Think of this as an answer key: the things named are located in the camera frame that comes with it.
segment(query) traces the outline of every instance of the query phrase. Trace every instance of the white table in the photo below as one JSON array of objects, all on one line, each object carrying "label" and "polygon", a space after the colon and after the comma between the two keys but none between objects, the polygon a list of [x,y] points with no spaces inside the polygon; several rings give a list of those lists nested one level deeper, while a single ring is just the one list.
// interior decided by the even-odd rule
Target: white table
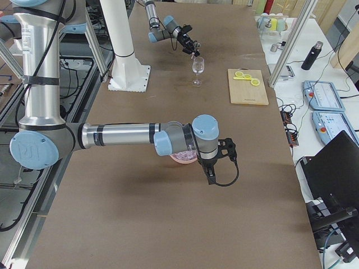
[{"label": "white table", "polygon": [[[293,19],[287,18],[288,28],[290,29],[291,23]],[[282,36],[279,36],[278,33],[274,33],[274,35],[263,34],[261,36],[261,43],[263,47],[263,51],[265,53],[265,58],[267,64],[276,63],[281,50],[278,49],[277,52],[273,53],[270,51],[270,47],[272,44],[282,42],[282,37],[285,36],[286,32],[282,32]],[[306,58],[311,47],[317,42],[322,41],[323,48],[319,57],[326,55],[329,53],[332,48],[325,38],[323,32],[320,30],[318,24],[314,19],[309,19],[304,28],[288,62],[291,61],[302,61]],[[301,69],[302,63],[292,63],[290,66],[293,68],[295,73],[295,78],[292,81],[279,82],[276,84],[274,90],[278,98],[281,98],[284,104],[295,104],[297,107],[303,104],[303,95],[302,95],[302,82],[304,80],[318,80],[322,74],[324,67],[329,62],[329,57],[334,57],[335,53],[329,54],[328,56],[318,59],[315,61],[313,66],[309,71],[305,71]],[[321,81],[331,81],[335,84],[336,88],[339,90],[349,90],[348,92],[339,91],[340,96],[351,96],[358,94],[353,82],[350,79],[347,79],[347,75],[342,69],[334,69],[330,63],[325,68],[325,71],[321,77]],[[344,106],[346,107],[346,115],[351,122],[351,125],[354,129],[359,129],[359,96],[349,99],[342,99]],[[314,156],[317,154],[323,147],[323,143],[320,141],[318,134],[315,131],[314,125],[311,120],[311,112],[312,109],[308,109],[308,102],[305,100],[304,106],[300,109],[296,110],[292,117],[292,122],[297,126],[297,128],[301,125],[299,134],[299,146],[294,147],[293,149],[293,162],[296,163],[303,156]],[[304,177],[304,173],[298,164],[296,167],[298,179],[301,183],[302,193],[304,200],[309,202],[312,200],[311,193],[309,187],[306,183],[306,179]],[[334,252],[334,250],[339,246],[333,245],[329,249],[327,249],[325,253],[325,265],[326,268],[329,268],[337,259],[338,256]],[[359,259],[355,258],[351,263],[341,262],[336,266],[337,269],[358,269],[359,268]]]}]

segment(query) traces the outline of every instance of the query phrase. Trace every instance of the white pillar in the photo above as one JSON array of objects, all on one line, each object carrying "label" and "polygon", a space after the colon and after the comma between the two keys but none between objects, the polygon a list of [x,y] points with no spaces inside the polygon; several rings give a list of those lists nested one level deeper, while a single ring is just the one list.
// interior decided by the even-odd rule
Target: white pillar
[{"label": "white pillar", "polygon": [[146,91],[150,66],[136,59],[124,0],[100,0],[116,54],[109,90]]}]

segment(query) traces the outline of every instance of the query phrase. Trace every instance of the ur logo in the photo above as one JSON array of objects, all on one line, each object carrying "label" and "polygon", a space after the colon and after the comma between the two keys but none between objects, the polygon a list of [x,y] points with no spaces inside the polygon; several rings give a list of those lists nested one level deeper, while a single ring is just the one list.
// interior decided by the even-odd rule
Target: ur logo
[{"label": "ur logo", "polygon": [[38,147],[34,143],[19,143],[19,153],[21,160],[39,160]]}]

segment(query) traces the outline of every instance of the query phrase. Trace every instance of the blue control panel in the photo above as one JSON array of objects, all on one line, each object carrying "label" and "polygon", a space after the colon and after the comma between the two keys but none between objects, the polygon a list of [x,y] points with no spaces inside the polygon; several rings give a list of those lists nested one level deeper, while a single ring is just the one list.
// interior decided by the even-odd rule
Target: blue control panel
[{"label": "blue control panel", "polygon": [[359,145],[359,139],[344,112],[314,111],[312,120],[321,141],[325,145],[342,130],[345,130],[353,141]]},{"label": "blue control panel", "polygon": [[303,83],[303,91],[314,110],[345,111],[332,82],[306,80]]}]

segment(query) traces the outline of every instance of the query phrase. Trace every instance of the cutting board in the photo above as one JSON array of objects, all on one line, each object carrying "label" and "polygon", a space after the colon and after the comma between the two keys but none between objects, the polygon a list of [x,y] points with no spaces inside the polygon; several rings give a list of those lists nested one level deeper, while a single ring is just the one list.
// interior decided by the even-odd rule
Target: cutting board
[{"label": "cutting board", "polygon": [[[242,71],[260,80],[259,86],[251,85],[250,80],[234,80],[234,73]],[[268,105],[267,93],[260,70],[228,69],[229,94],[232,104]]]}]

